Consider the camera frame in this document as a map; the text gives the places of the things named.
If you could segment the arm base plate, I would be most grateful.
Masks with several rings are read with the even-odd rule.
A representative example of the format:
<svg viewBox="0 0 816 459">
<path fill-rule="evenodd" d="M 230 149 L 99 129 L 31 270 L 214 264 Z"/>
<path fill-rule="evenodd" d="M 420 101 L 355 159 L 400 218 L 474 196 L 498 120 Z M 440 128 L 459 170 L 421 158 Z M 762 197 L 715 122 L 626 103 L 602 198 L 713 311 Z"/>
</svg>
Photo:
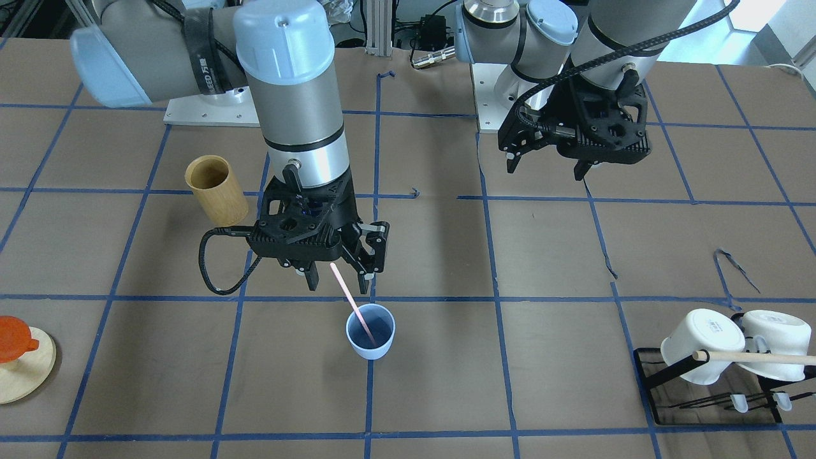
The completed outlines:
<svg viewBox="0 0 816 459">
<path fill-rule="evenodd" d="M 221 95 L 171 99 L 163 121 L 169 125 L 189 127 L 259 127 L 248 87 L 233 88 Z"/>
<path fill-rule="evenodd" d="M 522 78 L 509 64 L 471 65 L 473 95 L 481 133 L 498 133 L 519 96 L 537 85 Z"/>
</svg>

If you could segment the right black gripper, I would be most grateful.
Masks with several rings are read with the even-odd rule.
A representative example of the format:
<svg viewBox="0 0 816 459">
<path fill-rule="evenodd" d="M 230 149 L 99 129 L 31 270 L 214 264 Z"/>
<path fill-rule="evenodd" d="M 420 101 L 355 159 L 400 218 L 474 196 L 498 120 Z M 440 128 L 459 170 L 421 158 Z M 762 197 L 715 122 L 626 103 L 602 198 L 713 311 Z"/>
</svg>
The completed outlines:
<svg viewBox="0 0 816 459">
<path fill-rule="evenodd" d="M 275 213 L 268 211 L 273 203 L 279 204 Z M 300 194 L 274 177 L 263 192 L 263 206 L 267 210 L 247 238 L 250 248 L 262 258 L 308 263 L 303 276 L 310 291 L 318 289 L 319 272 L 309 262 L 346 259 L 358 273 L 362 295 L 384 271 L 390 224 L 362 224 L 350 173 Z"/>
</svg>

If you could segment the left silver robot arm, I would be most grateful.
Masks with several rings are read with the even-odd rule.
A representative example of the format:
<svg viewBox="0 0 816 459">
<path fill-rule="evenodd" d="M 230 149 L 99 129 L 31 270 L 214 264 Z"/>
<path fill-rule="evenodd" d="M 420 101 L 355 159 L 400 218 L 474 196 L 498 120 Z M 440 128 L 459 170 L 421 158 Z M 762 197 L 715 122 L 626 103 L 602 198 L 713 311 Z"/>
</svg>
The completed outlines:
<svg viewBox="0 0 816 459">
<path fill-rule="evenodd" d="M 693 1 L 592 1 L 579 18 L 562 1 L 458 2 L 458 60 L 505 66 L 493 93 L 508 110 L 497 137 L 507 171 L 549 145 L 575 160 L 575 180 L 600 163 L 647 157 L 643 80 L 664 44 L 629 47 L 678 30 L 693 7 Z"/>
</svg>

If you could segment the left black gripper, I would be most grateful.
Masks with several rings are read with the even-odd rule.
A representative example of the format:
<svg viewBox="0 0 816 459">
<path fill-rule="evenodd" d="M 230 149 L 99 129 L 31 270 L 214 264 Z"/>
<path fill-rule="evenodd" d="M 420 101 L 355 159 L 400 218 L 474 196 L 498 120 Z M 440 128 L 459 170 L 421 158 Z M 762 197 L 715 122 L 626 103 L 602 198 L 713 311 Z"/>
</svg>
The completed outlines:
<svg viewBox="0 0 816 459">
<path fill-rule="evenodd" d="M 563 157 L 577 160 L 574 179 L 583 181 L 595 164 L 636 164 L 651 153 L 647 112 L 636 70 L 623 71 L 613 90 L 574 76 L 555 84 L 542 108 L 511 110 L 499 128 L 498 148 L 513 174 L 523 154 L 554 145 Z"/>
</svg>

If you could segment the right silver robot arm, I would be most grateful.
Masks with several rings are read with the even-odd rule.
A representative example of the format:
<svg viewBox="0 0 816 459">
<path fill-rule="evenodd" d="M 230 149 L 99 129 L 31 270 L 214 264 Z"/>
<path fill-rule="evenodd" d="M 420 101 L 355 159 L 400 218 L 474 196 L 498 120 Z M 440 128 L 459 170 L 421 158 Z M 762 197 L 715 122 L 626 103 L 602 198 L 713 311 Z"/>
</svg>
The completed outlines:
<svg viewBox="0 0 816 459">
<path fill-rule="evenodd" d="M 216 221 L 198 264 L 212 284 L 206 247 L 242 237 L 256 259 L 276 259 L 317 289 L 318 261 L 343 259 L 362 294 L 384 270 L 390 225 L 358 215 L 335 72 L 335 44 L 316 1 L 245 1 L 232 8 L 183 9 L 168 1 L 116 1 L 100 23 L 69 39 L 85 88 L 110 108 L 247 87 L 267 145 L 272 177 L 253 226 L 244 213 Z"/>
</svg>

